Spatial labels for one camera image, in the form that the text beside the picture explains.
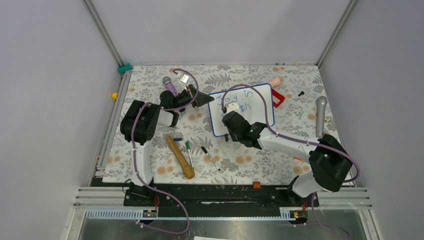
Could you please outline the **blue-framed whiteboard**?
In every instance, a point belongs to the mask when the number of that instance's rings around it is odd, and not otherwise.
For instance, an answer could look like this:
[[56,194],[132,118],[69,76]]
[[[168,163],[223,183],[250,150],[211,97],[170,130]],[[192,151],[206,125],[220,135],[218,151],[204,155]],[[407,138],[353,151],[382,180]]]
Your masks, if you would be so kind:
[[232,103],[237,104],[239,114],[250,124],[265,123],[266,118],[270,126],[275,123],[272,86],[269,83],[253,85],[251,88],[238,87],[227,94],[224,91],[214,92],[210,96],[214,98],[214,101],[208,103],[208,109],[215,137],[223,137],[229,133],[222,122],[225,115],[222,111],[222,100],[225,107]]

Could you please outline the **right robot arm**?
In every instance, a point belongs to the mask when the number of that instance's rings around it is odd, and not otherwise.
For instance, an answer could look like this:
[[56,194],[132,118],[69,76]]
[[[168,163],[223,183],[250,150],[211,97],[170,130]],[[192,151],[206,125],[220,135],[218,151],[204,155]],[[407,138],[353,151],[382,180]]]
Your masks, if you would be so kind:
[[235,111],[227,113],[222,122],[234,142],[247,148],[281,152],[309,164],[310,171],[296,176],[288,186],[286,198],[293,206],[301,205],[309,195],[322,189],[339,191],[353,165],[338,140],[328,134],[310,139],[282,135],[265,123],[250,124]]

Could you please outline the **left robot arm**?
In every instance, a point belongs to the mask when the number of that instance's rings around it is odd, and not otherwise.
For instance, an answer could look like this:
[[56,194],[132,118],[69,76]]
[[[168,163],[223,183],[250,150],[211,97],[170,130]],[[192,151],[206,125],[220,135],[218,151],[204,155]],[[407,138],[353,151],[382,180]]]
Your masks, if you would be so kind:
[[151,168],[153,147],[149,141],[154,137],[157,126],[174,128],[179,113],[185,108],[199,108],[215,100],[197,90],[193,84],[177,94],[165,90],[159,99],[160,104],[134,100],[120,124],[120,133],[132,144],[134,180],[141,186],[149,185],[154,178]]

